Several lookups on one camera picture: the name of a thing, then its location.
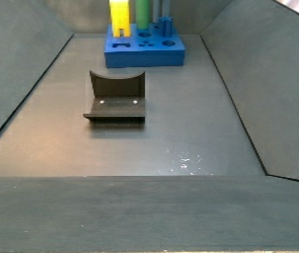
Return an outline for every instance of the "hole in blue block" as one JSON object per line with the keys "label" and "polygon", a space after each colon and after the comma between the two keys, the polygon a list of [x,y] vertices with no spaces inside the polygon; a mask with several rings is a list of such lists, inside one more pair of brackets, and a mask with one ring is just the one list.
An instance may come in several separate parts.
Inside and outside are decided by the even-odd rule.
{"label": "hole in blue block", "polygon": [[174,41],[164,41],[164,42],[162,42],[162,44],[166,46],[174,46],[175,42]]}
{"label": "hole in blue block", "polygon": [[131,47],[130,43],[114,43],[112,48],[116,48],[118,46]]}
{"label": "hole in blue block", "polygon": [[151,34],[150,33],[139,33],[139,36],[147,38],[151,36]]}

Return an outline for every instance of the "black bracket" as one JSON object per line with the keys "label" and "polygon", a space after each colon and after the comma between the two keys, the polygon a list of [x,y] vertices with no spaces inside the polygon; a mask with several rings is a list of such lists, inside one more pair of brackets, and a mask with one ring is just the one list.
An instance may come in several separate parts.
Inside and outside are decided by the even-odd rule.
{"label": "black bracket", "polygon": [[146,119],[146,73],[127,78],[108,78],[90,71],[94,90],[91,113],[83,117],[95,120]]}

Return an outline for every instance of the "blue block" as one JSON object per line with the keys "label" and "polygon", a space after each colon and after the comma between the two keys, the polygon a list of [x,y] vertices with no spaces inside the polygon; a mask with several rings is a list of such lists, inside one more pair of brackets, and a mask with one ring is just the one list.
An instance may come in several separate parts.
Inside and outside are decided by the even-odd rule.
{"label": "blue block", "polygon": [[148,30],[138,30],[132,24],[132,36],[114,38],[112,26],[108,26],[104,47],[108,68],[182,66],[184,51],[175,28],[167,38],[159,35],[155,24],[150,24]]}

